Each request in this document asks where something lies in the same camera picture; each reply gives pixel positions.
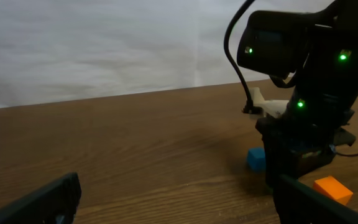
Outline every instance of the orange cube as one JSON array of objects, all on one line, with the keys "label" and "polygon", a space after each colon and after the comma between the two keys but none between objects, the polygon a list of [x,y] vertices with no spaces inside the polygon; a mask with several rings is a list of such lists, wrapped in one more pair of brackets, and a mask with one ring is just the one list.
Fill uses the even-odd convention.
[{"label": "orange cube", "polygon": [[353,192],[343,186],[333,176],[315,180],[313,189],[343,205],[346,205],[353,195]]}]

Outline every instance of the blue block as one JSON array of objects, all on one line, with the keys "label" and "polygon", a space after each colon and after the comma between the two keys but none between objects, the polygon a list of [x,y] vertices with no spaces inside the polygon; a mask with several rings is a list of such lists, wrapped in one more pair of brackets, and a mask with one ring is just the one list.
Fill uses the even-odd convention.
[{"label": "blue block", "polygon": [[266,170],[265,150],[262,147],[255,147],[248,150],[247,163],[253,171]]}]

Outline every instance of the white sheet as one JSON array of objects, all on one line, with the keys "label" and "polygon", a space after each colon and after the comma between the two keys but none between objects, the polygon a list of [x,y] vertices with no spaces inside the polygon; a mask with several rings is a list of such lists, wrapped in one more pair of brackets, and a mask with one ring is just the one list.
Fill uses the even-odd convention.
[{"label": "white sheet", "polygon": [[[252,11],[315,12],[331,1],[256,1],[233,55]],[[238,82],[223,35],[242,2],[0,0],[0,107]]]}]

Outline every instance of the white plastic part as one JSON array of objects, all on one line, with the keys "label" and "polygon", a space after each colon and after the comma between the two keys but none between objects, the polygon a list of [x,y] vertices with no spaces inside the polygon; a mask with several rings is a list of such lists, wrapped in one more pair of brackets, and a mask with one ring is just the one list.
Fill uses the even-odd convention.
[{"label": "white plastic part", "polygon": [[252,100],[254,101],[254,106],[262,108],[262,115],[266,116],[269,114],[274,118],[279,118],[285,112],[287,107],[288,100],[265,100],[262,96],[259,87],[250,88]]}]

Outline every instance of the wood grain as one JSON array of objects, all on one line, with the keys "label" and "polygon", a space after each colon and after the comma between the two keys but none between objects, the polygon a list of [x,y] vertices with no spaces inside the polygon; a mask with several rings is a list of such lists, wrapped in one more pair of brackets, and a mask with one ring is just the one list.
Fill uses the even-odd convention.
[{"label": "wood grain", "polygon": [[[266,98],[288,99],[270,81]],[[0,207],[61,175],[79,173],[75,223],[279,223],[264,175],[245,168],[262,146],[240,112],[240,84],[0,109]],[[357,136],[358,100],[349,131]],[[353,192],[358,157],[337,157],[301,178],[333,175]]]}]

